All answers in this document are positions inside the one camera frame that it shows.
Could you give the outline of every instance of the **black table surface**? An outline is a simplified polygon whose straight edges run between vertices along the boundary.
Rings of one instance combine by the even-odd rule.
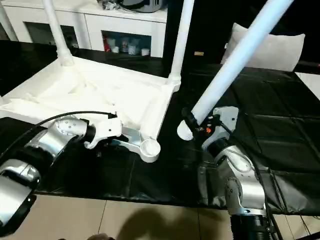
[[[56,59],[54,46],[0,41],[0,95]],[[73,55],[161,77],[160,58],[73,49]],[[184,68],[158,136],[161,153],[145,163],[136,153],[103,144],[67,148],[36,190],[38,194],[225,208],[224,183],[212,157],[177,136],[183,107],[192,108],[220,65]],[[234,136],[261,154],[258,164],[268,204],[277,214],[320,215],[320,101],[293,72],[245,68],[218,106],[239,108]],[[0,119],[0,153],[30,123]],[[32,135],[18,145],[23,146]]]

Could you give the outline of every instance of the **tile floor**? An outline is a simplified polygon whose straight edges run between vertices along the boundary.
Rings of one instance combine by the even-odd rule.
[[[320,220],[275,215],[285,240],[320,231]],[[225,210],[39,195],[18,231],[4,240],[231,240]]]

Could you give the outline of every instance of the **black wall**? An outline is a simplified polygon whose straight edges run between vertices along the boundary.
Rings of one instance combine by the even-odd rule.
[[[320,63],[320,1],[295,0],[271,32],[274,35],[306,35],[300,60]],[[195,0],[184,66],[220,63],[234,22],[248,28],[266,0]],[[173,59],[183,0],[168,3],[164,62]]]

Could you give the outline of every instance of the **white cabinet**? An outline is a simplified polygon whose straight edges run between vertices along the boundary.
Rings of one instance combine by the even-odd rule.
[[[86,14],[85,20],[93,50],[104,51],[104,37],[138,39],[143,42],[142,48],[149,48],[152,57],[163,56],[166,24],[163,22],[144,21],[111,16]]]
[[[16,6],[4,9],[20,42],[54,44],[44,9]],[[91,49],[85,15],[58,10],[56,14],[65,38],[79,48]]]
[[[122,40],[149,49],[152,57],[164,52],[167,10],[138,13],[103,10],[97,0],[52,0],[63,35],[69,45],[104,51],[107,39],[115,39],[120,53]],[[20,42],[54,44],[42,0],[2,0]]]

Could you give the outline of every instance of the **white cylindrical rod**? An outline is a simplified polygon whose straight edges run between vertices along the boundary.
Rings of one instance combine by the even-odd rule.
[[[43,0],[43,5],[49,20],[51,32],[56,45],[58,59],[60,60],[63,66],[71,66],[74,64],[74,59],[72,54],[70,53],[70,50],[67,47],[52,0]]]
[[[168,80],[174,84],[174,91],[178,91],[181,85],[181,69],[184,61],[185,50],[188,40],[190,22],[195,0],[184,0],[178,35],[176,38],[173,62]]]
[[[12,27],[8,15],[0,1],[0,23],[11,41],[18,41],[17,35]]]
[[[231,83],[248,63],[258,46],[272,31],[293,1],[294,0],[268,0],[266,2],[247,30],[245,36],[237,44],[220,71],[193,107],[191,112],[199,125],[230,87]],[[193,137],[184,121],[180,123],[177,132],[184,140],[191,140]]]

